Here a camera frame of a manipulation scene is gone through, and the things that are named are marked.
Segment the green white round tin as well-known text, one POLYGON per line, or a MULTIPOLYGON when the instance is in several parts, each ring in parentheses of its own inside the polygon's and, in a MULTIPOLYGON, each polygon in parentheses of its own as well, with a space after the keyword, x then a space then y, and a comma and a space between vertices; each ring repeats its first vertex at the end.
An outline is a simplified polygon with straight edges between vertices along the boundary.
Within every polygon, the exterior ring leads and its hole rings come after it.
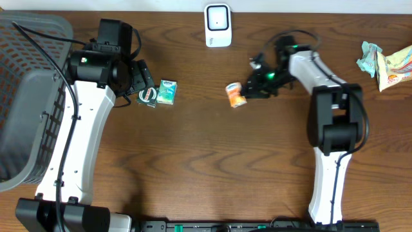
POLYGON ((158 96, 157 87, 145 88, 138 92, 136 101, 139 104, 145 104, 146 106, 155 108, 157 104, 157 100, 156 100, 157 96, 158 96))

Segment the teal Kleenex tissue pack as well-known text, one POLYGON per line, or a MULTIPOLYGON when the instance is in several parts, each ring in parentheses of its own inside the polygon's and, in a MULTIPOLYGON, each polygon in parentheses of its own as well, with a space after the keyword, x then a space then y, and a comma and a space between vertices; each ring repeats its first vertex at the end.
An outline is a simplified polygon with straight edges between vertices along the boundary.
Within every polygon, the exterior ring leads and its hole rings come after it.
POLYGON ((158 89, 157 103, 173 105, 176 95, 177 82, 161 80, 158 89))

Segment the orange Kleenex tissue pack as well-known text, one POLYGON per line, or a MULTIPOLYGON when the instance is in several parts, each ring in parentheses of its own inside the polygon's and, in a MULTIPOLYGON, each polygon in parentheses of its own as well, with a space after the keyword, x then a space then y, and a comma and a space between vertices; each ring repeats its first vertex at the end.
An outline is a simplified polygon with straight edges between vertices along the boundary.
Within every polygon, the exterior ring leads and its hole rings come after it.
POLYGON ((241 95, 241 90, 242 85, 240 82, 234 82, 225 87, 232 108, 237 108, 247 103, 246 98, 241 95))

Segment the teal snack packet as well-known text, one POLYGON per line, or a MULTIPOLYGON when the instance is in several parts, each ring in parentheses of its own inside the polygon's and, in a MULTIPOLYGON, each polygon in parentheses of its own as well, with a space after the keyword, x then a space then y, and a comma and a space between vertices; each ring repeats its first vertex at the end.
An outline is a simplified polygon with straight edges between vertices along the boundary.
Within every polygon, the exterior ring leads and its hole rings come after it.
POLYGON ((367 41, 362 43, 361 48, 363 56, 361 59, 358 59, 356 63, 363 72, 367 72, 371 78, 374 78, 376 73, 376 55, 377 52, 382 52, 382 48, 367 41))

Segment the white blue snack bag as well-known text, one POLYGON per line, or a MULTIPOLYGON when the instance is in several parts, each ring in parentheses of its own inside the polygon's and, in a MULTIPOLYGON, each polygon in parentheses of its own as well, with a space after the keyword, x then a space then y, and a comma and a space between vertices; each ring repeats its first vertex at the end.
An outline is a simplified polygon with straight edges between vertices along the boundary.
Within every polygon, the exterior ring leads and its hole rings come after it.
POLYGON ((411 46, 389 56, 376 53, 376 71, 379 91, 400 82, 411 80, 411 46))

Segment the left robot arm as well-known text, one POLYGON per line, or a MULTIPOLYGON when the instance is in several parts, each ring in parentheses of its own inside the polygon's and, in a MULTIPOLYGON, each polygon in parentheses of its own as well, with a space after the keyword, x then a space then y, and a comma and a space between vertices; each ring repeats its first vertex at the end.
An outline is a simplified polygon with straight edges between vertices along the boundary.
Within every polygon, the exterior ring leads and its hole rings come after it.
POLYGON ((20 198, 15 215, 28 231, 134 231, 129 215, 93 201, 93 173, 102 131, 119 97, 128 99, 153 79, 130 24, 102 19, 95 40, 73 52, 59 70, 67 99, 46 173, 33 199, 20 198))

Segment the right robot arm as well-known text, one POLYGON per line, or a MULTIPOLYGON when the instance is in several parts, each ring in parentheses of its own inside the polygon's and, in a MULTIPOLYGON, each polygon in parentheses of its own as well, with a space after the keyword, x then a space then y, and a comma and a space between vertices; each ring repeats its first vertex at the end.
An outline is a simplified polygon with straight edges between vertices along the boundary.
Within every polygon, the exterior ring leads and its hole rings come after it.
POLYGON ((341 201, 346 169, 369 133, 369 120, 362 103, 362 88, 336 76, 325 65, 316 44, 299 44, 291 31, 273 36, 267 43, 276 54, 275 68, 260 52, 250 60, 252 73, 241 87, 247 99, 267 99, 280 88, 300 82, 310 94, 306 134, 315 155, 315 180, 308 214, 312 223, 337 227, 342 221, 341 201))

